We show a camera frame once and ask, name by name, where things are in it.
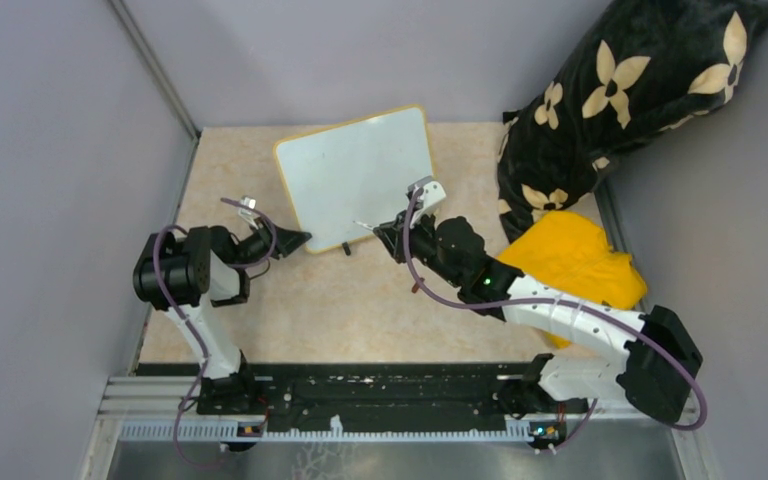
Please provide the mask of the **white marker pen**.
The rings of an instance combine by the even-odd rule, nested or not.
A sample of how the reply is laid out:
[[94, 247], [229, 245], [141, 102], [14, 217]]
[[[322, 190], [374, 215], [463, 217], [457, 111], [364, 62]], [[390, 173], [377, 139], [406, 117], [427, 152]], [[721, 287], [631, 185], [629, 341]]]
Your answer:
[[373, 225], [370, 225], [370, 224], [367, 224], [367, 223], [364, 223], [364, 222], [361, 222], [361, 221], [354, 220], [353, 223], [355, 225], [361, 227], [362, 229], [364, 229], [366, 231], [369, 231], [369, 232], [374, 232], [374, 230], [375, 230], [375, 227]]

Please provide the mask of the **yellow framed whiteboard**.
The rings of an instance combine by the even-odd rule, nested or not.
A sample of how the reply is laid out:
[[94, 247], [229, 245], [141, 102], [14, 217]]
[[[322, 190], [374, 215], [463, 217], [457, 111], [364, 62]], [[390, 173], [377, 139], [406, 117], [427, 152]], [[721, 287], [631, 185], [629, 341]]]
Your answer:
[[417, 104], [281, 139], [273, 157], [311, 254], [370, 237], [365, 224], [394, 219], [409, 187], [434, 174]]

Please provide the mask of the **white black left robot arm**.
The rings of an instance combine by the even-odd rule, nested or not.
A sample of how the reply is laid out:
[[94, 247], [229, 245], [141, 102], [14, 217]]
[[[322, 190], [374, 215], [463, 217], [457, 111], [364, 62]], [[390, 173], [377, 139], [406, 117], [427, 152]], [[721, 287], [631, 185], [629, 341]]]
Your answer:
[[179, 238], [167, 227], [147, 239], [133, 269], [133, 288], [176, 325], [191, 348], [199, 362], [201, 402], [222, 401], [237, 414], [257, 406], [260, 388], [217, 310], [248, 301], [248, 267], [287, 257], [311, 238], [261, 225], [244, 240], [223, 226], [194, 227]]

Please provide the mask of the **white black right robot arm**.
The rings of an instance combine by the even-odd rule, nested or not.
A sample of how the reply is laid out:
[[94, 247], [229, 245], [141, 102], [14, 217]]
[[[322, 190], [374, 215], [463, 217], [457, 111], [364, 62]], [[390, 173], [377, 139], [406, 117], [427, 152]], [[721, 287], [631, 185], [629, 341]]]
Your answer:
[[[706, 423], [709, 405], [697, 380], [703, 355], [673, 310], [624, 310], [550, 287], [488, 255], [483, 238], [463, 217], [437, 224], [433, 216], [415, 221], [400, 212], [370, 230], [435, 302], [544, 330], [597, 354], [592, 364], [555, 354], [539, 360], [536, 376], [523, 385], [532, 410], [548, 412], [571, 399], [618, 399], [676, 430]], [[454, 287], [456, 299], [428, 287], [419, 265]]]

